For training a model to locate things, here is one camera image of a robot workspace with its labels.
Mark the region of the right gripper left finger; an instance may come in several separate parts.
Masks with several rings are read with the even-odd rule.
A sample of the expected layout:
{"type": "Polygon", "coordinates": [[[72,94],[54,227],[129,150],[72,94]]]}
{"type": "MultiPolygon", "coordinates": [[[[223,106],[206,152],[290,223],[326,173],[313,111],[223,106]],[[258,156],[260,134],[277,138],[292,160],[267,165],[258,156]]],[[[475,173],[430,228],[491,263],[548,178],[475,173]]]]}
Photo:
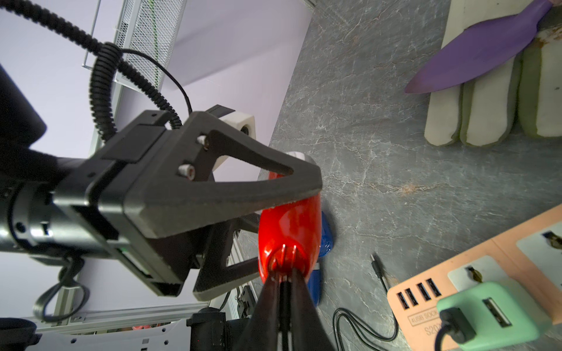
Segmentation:
{"type": "Polygon", "coordinates": [[[270,276],[263,285],[256,309],[234,350],[277,350],[280,282],[270,276]]]}

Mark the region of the green USB charger cube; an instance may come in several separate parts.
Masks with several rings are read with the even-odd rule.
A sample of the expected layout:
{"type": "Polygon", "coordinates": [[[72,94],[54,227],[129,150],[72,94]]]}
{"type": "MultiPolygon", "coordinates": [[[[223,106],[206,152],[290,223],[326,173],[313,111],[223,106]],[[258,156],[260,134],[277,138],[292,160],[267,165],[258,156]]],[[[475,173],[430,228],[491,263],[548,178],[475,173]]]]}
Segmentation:
{"type": "Polygon", "coordinates": [[[553,327],[552,318],[519,282],[483,282],[441,299],[435,350],[446,337],[462,350],[495,350],[532,342],[553,327]]]}

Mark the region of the black USB cable spare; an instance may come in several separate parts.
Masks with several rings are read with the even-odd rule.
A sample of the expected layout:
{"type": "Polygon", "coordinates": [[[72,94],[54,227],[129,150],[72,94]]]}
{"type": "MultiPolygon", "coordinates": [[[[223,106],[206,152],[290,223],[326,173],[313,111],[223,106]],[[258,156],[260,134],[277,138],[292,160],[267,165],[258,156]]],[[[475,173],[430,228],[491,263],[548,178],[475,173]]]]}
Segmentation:
{"type": "Polygon", "coordinates": [[[349,291],[330,319],[336,348],[385,350],[383,344],[395,341],[400,329],[386,299],[389,282],[379,255],[370,253],[368,261],[359,263],[359,275],[342,282],[349,291]]]}

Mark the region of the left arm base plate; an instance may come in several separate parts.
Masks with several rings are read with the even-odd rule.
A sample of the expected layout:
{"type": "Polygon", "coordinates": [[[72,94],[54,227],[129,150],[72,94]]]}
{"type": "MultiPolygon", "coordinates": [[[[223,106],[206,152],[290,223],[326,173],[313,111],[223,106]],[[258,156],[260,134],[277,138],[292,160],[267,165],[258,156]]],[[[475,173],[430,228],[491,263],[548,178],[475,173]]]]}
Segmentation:
{"type": "Polygon", "coordinates": [[[253,314],[256,304],[256,294],[248,284],[227,292],[219,310],[227,314],[228,320],[245,319],[253,314]]]}

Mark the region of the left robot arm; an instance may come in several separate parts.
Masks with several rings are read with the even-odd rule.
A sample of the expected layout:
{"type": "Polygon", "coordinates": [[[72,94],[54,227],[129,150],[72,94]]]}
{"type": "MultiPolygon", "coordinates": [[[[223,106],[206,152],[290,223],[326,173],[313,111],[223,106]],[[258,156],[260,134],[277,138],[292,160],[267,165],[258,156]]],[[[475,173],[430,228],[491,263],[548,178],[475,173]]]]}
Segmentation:
{"type": "Polygon", "coordinates": [[[259,264],[225,264],[234,226],[317,197],[317,165],[268,145],[311,14],[300,1],[184,1],[173,81],[114,102],[130,57],[82,29],[92,1],[1,3],[1,315],[61,295],[85,312],[215,298],[259,264]]]}

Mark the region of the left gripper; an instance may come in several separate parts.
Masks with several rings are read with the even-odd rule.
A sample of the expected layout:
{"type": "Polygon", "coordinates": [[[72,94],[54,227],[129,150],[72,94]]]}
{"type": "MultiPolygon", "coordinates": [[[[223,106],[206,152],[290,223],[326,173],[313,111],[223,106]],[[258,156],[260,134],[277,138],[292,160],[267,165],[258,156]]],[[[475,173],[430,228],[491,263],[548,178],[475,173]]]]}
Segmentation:
{"type": "MultiPolygon", "coordinates": [[[[213,181],[201,138],[205,112],[178,130],[167,129],[167,120],[165,111],[143,112],[57,184],[54,203],[75,225],[61,235],[84,257],[116,260],[156,294],[176,296],[196,236],[211,225],[193,288],[198,301],[211,301],[259,276],[256,257],[227,260],[235,232],[258,232],[258,219],[235,218],[269,208],[268,180],[213,181]]],[[[298,199],[321,191],[319,166],[257,140],[254,150],[256,167],[297,180],[298,199]]]]}

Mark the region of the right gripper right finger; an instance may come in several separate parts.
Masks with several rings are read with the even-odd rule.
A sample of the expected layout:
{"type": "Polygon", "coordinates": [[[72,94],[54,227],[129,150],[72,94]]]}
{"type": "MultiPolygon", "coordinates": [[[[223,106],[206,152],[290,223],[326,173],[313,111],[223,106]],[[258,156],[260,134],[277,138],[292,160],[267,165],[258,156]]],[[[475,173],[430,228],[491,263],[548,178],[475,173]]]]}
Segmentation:
{"type": "Polygon", "coordinates": [[[307,283],[299,270],[292,270],[290,284],[292,350],[335,350],[323,329],[307,283]]]}

